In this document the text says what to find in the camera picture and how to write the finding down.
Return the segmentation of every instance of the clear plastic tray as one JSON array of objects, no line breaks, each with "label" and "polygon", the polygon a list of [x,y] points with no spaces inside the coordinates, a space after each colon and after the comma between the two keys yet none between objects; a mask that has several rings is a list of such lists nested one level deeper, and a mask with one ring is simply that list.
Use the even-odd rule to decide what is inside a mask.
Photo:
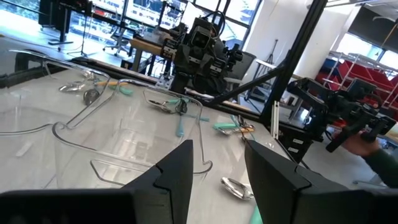
[{"label": "clear plastic tray", "polygon": [[[135,83],[133,80],[120,80]],[[155,87],[125,85],[134,91],[126,96],[115,90],[95,112],[71,128],[57,123],[52,131],[57,138],[55,158],[60,188],[120,187],[140,176],[186,139],[198,134],[202,105],[189,97]],[[160,104],[184,100],[187,112],[166,113]],[[184,135],[178,133],[182,119]],[[208,172],[203,148],[196,141],[194,171]]]},{"label": "clear plastic tray", "polygon": [[[70,123],[94,109],[96,102],[83,103],[84,92],[94,88],[94,80],[88,77],[102,82],[95,87],[99,101],[109,76],[25,50],[1,52],[1,56],[15,62],[5,66],[6,74],[0,78],[0,192],[41,189],[55,177],[52,125]],[[71,93],[58,90],[71,82],[85,85]]]}]

